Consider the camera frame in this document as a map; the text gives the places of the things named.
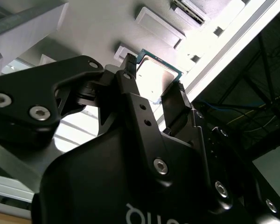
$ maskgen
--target black metal bracket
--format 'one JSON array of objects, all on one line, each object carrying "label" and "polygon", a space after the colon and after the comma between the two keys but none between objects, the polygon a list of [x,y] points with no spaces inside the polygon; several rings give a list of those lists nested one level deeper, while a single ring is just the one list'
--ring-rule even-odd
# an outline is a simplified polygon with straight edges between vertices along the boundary
[{"label": "black metal bracket", "polygon": [[[56,90],[66,84],[79,86],[81,79],[93,79],[103,71],[94,59],[79,56],[0,76],[0,93],[11,99],[10,105],[0,107],[0,140],[34,147],[49,144],[61,118],[62,108],[58,108],[56,96],[62,106],[69,96],[56,94]],[[29,110],[35,106],[45,108],[49,117],[46,120],[31,117]]]},{"label": "black metal bracket", "polygon": [[[232,207],[233,196],[217,147],[209,135],[203,115],[189,103],[180,83],[173,83],[162,96],[164,117],[170,136],[187,142],[199,153],[202,160],[203,182],[206,186],[208,209],[215,213]],[[218,185],[226,193],[218,193]]]},{"label": "black metal bracket", "polygon": [[220,144],[224,163],[229,167],[231,189],[243,196],[248,212],[258,221],[264,221],[268,214],[280,220],[280,197],[250,158],[227,134],[222,134],[220,128],[213,129],[212,133]]}]

